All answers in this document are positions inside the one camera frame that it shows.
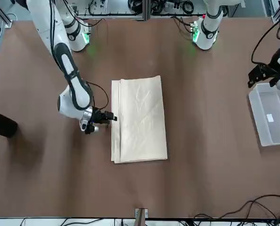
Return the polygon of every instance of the robotic arm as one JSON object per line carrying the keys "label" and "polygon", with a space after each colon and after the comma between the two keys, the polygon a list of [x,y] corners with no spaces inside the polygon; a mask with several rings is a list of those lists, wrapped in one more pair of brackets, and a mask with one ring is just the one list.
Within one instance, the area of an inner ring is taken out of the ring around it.
{"label": "robotic arm", "polygon": [[[280,20],[277,21],[266,33],[265,35],[260,39],[258,44],[262,41],[262,39],[266,36],[266,34],[274,28],[278,23],[280,23]],[[251,88],[255,83],[259,81],[264,81],[268,78],[271,78],[269,81],[269,84],[271,87],[275,86],[277,89],[280,89],[280,48],[274,53],[274,55],[271,58],[271,61],[269,64],[265,64],[262,62],[255,62],[253,60],[254,52],[251,56],[252,63],[255,63],[255,68],[248,74],[249,76],[249,82],[248,87]]]}
{"label": "robotic arm", "polygon": [[233,6],[242,0],[204,0],[206,4],[206,15],[199,18],[192,26],[195,27],[192,41],[202,50],[212,47],[218,34],[219,25],[223,18],[222,6]]}
{"label": "robotic arm", "polygon": [[[27,0],[26,4],[43,43],[68,83],[58,97],[58,111],[67,117],[78,119],[81,131],[86,134],[98,130],[93,123],[109,124],[109,120],[116,121],[117,118],[112,113],[102,113],[100,109],[91,106],[92,90],[82,80],[72,57],[70,43],[74,51],[80,51],[88,44],[84,35],[89,29],[81,27],[85,23],[77,22],[61,0],[57,0],[55,5],[52,0]],[[53,31],[52,17],[55,19]]]}

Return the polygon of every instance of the black cable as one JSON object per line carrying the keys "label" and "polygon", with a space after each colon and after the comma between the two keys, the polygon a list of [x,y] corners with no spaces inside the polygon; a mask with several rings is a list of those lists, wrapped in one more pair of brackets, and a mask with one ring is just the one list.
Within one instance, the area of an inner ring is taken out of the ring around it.
{"label": "black cable", "polygon": [[27,218],[24,218],[19,226],[22,226],[22,225],[23,225],[23,222],[24,222],[26,219],[27,219]]}
{"label": "black cable", "polygon": [[63,226],[75,225],[75,224],[79,224],[79,225],[88,225],[88,224],[90,224],[90,223],[94,223],[94,222],[99,221],[99,220],[103,220],[103,219],[101,218],[101,219],[93,220],[93,221],[90,221],[90,222],[72,222],[72,223],[65,224],[65,225],[63,225]]}
{"label": "black cable", "polygon": [[234,17],[234,14],[235,14],[236,10],[238,9],[239,5],[240,5],[240,3],[235,7],[231,17]]}
{"label": "black cable", "polygon": [[186,25],[185,25],[185,22],[183,21],[183,26],[184,26],[184,28],[185,28],[185,30],[190,34],[190,29],[188,30],[187,29],[187,27],[186,27]]}
{"label": "black cable", "polygon": [[183,20],[180,20],[178,17],[176,16],[172,16],[171,18],[178,20],[181,24],[190,27],[190,24],[184,22]]}
{"label": "black cable", "polygon": [[219,217],[219,218],[213,218],[213,217],[211,217],[211,216],[209,216],[209,215],[207,215],[207,214],[199,213],[199,214],[197,214],[197,215],[194,216],[194,219],[195,219],[196,217],[199,217],[199,216],[204,216],[204,217],[208,218],[209,220],[217,221],[217,220],[220,220],[220,219],[224,218],[224,217],[227,216],[227,215],[235,214],[235,213],[238,213],[238,212],[242,211],[242,210],[247,206],[247,204],[249,204],[249,203],[251,203],[251,204],[250,204],[250,206],[249,206],[248,213],[247,213],[246,217],[244,218],[244,220],[248,219],[249,214],[250,214],[250,211],[251,211],[252,206],[253,206],[254,203],[256,203],[256,204],[258,204],[258,205],[264,207],[264,208],[265,208],[266,210],[268,210],[272,215],[275,216],[275,214],[274,214],[272,211],[270,211],[267,207],[265,207],[264,205],[262,205],[262,204],[260,204],[259,202],[257,202],[257,200],[262,199],[262,198],[265,198],[265,197],[278,197],[278,198],[280,198],[280,195],[278,195],[278,194],[266,194],[266,195],[259,196],[259,197],[255,198],[254,200],[247,201],[247,202],[246,202],[241,208],[239,208],[238,210],[225,213],[224,215],[222,215],[222,216]]}
{"label": "black cable", "polygon": [[89,84],[91,84],[91,85],[93,85],[93,86],[97,86],[98,88],[100,88],[100,89],[106,94],[106,97],[107,97],[107,104],[106,104],[105,106],[101,107],[101,108],[98,108],[98,109],[99,109],[99,110],[102,110],[102,109],[106,108],[107,105],[108,105],[108,102],[109,102],[107,92],[106,92],[100,85],[97,85],[97,84],[95,84],[95,83],[93,83],[93,82],[89,82],[89,81],[86,81],[86,83],[88,84],[88,86],[90,86]]}
{"label": "black cable", "polygon": [[222,6],[222,9],[223,9],[223,17],[227,16],[229,14],[228,6]]}
{"label": "black cable", "polygon": [[50,5],[50,48],[51,48],[51,54],[53,56],[53,59],[55,61],[55,63],[58,65],[58,67],[60,68],[58,61],[55,58],[54,55],[54,33],[55,33],[55,16],[53,13],[53,1],[49,0],[49,5]]}
{"label": "black cable", "polygon": [[69,218],[65,219],[64,222],[63,222],[60,226],[63,226],[64,223],[65,223],[67,220],[69,220]]}
{"label": "black cable", "polygon": [[276,38],[280,40],[280,26],[278,27],[277,29],[277,32],[276,32]]}
{"label": "black cable", "polygon": [[262,42],[262,40],[266,37],[266,35],[267,35],[274,27],[276,27],[279,23],[280,23],[280,19],[279,19],[275,24],[273,24],[273,25],[266,31],[266,33],[261,37],[261,39],[258,41],[257,45],[255,46],[255,48],[253,49],[252,54],[251,54],[251,62],[252,62],[253,64],[256,64],[256,65],[262,64],[262,65],[264,65],[264,63],[262,63],[262,62],[257,62],[257,61],[254,61],[254,60],[253,60],[254,53],[255,53],[257,47],[259,46],[259,44],[260,44],[260,43]]}
{"label": "black cable", "polygon": [[182,10],[184,13],[191,15],[193,13],[194,9],[195,9],[194,5],[191,1],[187,0],[182,3]]}
{"label": "black cable", "polygon": [[68,6],[68,2],[66,0],[63,0],[64,4],[66,5],[66,8],[68,9],[68,11],[70,12],[70,14],[72,15],[72,17],[77,21],[77,23],[81,24],[82,26],[85,26],[85,27],[94,27],[96,26],[97,24],[99,24],[102,20],[105,20],[105,19],[100,19],[98,22],[96,22],[95,24],[89,24],[89,25],[85,25],[81,22],[79,22],[79,20],[76,19],[76,17],[72,14],[71,10],[69,9],[69,6]]}

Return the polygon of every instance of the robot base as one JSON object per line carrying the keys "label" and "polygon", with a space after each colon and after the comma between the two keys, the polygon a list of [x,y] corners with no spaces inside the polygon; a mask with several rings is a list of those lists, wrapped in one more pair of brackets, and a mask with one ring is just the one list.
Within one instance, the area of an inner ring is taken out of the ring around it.
{"label": "robot base", "polygon": [[73,38],[70,38],[70,34],[68,34],[70,47],[74,52],[82,51],[89,43],[91,38],[91,27],[81,26],[81,30],[79,34]]}
{"label": "robot base", "polygon": [[212,47],[212,45],[215,43],[218,32],[214,35],[213,38],[208,39],[202,31],[201,28],[202,22],[203,22],[203,18],[199,18],[199,20],[193,23],[194,29],[193,32],[190,34],[190,38],[192,42],[201,50],[209,50]]}

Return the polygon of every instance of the white fabric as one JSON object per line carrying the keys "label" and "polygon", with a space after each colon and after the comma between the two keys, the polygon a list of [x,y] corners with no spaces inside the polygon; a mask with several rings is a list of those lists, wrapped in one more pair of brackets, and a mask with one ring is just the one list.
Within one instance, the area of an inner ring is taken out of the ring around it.
{"label": "white fabric", "polygon": [[112,81],[115,163],[167,159],[161,77]]}

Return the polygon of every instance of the green led light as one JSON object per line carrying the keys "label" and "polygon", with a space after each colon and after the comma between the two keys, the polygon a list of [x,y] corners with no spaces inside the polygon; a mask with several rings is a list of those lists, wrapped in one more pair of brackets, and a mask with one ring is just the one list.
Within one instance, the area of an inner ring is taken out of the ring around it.
{"label": "green led light", "polygon": [[85,34],[85,33],[82,33],[82,36],[83,36],[84,42],[86,44],[88,44],[90,42],[89,36],[87,34]]}
{"label": "green led light", "polygon": [[196,30],[196,32],[193,34],[193,36],[192,36],[192,41],[193,42],[197,42],[197,40],[198,40],[198,36],[200,35],[200,30],[199,29],[197,29]]}

